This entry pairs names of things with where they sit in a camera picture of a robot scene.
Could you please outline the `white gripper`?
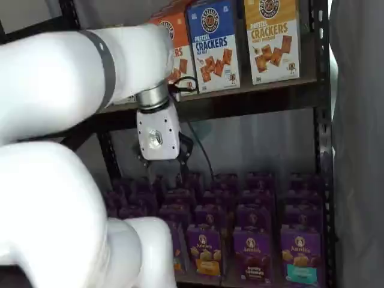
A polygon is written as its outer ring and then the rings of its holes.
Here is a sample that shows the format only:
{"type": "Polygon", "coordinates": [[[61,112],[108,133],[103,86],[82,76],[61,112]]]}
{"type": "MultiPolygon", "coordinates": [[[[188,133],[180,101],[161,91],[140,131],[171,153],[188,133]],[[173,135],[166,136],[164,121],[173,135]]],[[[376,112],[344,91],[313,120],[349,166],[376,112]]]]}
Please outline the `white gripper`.
{"type": "Polygon", "coordinates": [[[137,135],[139,144],[132,146],[132,152],[146,170],[149,183],[156,180],[152,161],[174,160],[178,158],[181,182],[188,181],[188,159],[194,142],[180,132],[175,105],[169,104],[161,110],[148,113],[137,111],[137,135]]]}

